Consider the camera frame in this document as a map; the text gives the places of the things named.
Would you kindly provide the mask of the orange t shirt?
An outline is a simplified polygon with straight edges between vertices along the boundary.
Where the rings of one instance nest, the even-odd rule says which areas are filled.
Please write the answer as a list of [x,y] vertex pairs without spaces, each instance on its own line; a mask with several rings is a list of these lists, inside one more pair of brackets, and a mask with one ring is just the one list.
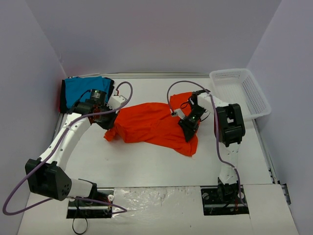
[[169,106],[177,109],[190,96],[191,92],[175,94],[170,103],[148,102],[121,109],[114,127],[108,130],[104,139],[113,141],[120,137],[125,143],[147,142],[168,147],[191,157],[198,147],[198,138],[194,136],[186,141],[179,126],[179,117],[170,114]]

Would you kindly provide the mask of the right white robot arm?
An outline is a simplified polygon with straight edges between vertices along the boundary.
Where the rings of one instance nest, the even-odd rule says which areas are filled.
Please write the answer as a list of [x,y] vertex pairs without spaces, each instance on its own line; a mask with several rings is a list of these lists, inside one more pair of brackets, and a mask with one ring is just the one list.
[[228,202],[239,193],[241,185],[237,165],[240,144],[246,133],[241,107],[237,103],[224,102],[206,90],[193,92],[187,104],[191,108],[188,115],[185,115],[182,109],[174,111],[179,117],[179,126],[186,142],[195,136],[205,113],[214,117],[217,155],[222,163],[218,176],[217,197],[222,202]]

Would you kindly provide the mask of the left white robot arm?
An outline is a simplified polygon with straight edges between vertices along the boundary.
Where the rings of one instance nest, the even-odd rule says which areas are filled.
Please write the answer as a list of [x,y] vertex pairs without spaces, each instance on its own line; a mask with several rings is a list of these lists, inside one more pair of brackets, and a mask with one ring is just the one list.
[[83,134],[96,123],[105,130],[113,127],[118,108],[126,101],[121,95],[107,94],[92,89],[85,101],[77,100],[70,108],[67,119],[48,149],[36,160],[25,165],[32,193],[63,201],[80,197],[88,205],[98,200],[96,184],[71,179],[65,172],[69,158]]

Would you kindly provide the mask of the white plastic basket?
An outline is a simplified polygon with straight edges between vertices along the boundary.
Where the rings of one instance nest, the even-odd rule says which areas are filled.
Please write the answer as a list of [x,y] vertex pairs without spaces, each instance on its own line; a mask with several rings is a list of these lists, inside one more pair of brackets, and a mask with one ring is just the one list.
[[216,97],[241,106],[244,120],[269,115],[271,107],[248,69],[216,70],[209,74]]

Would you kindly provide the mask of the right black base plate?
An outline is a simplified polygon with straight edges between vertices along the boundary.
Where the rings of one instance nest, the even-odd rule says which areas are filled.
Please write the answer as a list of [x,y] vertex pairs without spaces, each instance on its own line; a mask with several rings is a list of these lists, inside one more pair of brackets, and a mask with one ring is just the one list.
[[201,197],[205,216],[249,214],[249,209],[242,204],[239,194],[232,194],[229,200],[223,202],[217,187],[201,187]]

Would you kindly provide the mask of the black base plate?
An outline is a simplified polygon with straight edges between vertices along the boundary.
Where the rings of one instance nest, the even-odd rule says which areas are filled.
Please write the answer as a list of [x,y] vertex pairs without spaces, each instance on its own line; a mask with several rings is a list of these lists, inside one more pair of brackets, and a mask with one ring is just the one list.
[[201,197],[205,216],[249,214],[249,209],[242,204],[239,194],[232,194],[229,200],[223,202],[217,187],[201,187]]
[[[99,188],[99,195],[94,199],[98,201],[104,201],[107,203],[113,202],[114,191],[112,188]],[[67,206],[66,219],[74,218],[86,218],[86,219],[98,219],[98,218],[111,218],[112,207],[95,202],[80,201],[69,199]]]

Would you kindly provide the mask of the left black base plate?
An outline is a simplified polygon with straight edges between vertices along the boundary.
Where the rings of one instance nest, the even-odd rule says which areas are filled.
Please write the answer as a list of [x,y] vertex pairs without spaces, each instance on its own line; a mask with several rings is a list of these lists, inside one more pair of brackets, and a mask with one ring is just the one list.
[[[107,203],[113,202],[114,191],[112,188],[99,188],[99,195],[94,199],[98,201],[104,201]],[[86,218],[86,219],[98,219],[98,218],[111,218],[112,207],[95,202],[80,201],[69,199],[67,206],[66,219],[74,218]]]

